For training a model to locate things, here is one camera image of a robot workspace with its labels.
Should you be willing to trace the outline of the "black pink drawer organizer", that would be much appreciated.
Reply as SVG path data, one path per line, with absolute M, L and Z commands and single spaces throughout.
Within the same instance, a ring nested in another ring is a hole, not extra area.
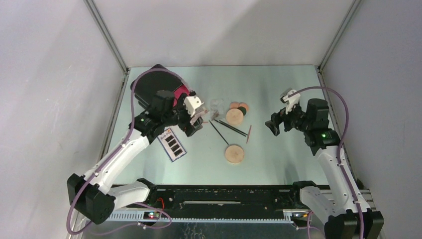
M 156 64 L 149 70 L 143 72 L 130 85 L 134 90 L 134 97 L 138 104 L 146 109 L 152 102 L 152 97 L 161 90 L 173 92 L 175 100 L 173 105 L 183 93 L 188 96 L 196 95 L 182 77 L 173 71 L 168 70 L 161 64 Z

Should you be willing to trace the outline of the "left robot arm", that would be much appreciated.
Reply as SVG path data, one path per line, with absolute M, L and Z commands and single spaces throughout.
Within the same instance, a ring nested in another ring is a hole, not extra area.
M 67 180 L 71 210 L 76 210 L 94 224 L 101 224 L 121 207 L 140 202 L 152 207 L 157 202 L 155 185 L 146 179 L 114 188 L 118 175 L 165 129 L 178 126 L 190 137 L 202 127 L 199 115 L 203 102 L 194 92 L 178 98 L 160 90 L 150 105 L 139 115 L 132 115 L 126 136 L 115 148 L 85 174 L 72 174 Z

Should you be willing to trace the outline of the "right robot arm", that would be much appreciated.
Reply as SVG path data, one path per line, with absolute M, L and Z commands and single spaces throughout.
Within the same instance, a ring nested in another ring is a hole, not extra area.
M 305 205 L 324 224 L 327 239 L 376 239 L 384 225 L 381 212 L 373 211 L 358 189 L 344 150 L 339 147 L 338 133 L 329 128 L 329 107 L 322 99 L 308 100 L 304 112 L 299 100 L 283 100 L 286 107 L 273 113 L 265 125 L 274 135 L 296 129 L 303 132 L 305 143 L 323 169 L 333 201 L 312 183 L 293 191 L 289 200 L 295 208 Z

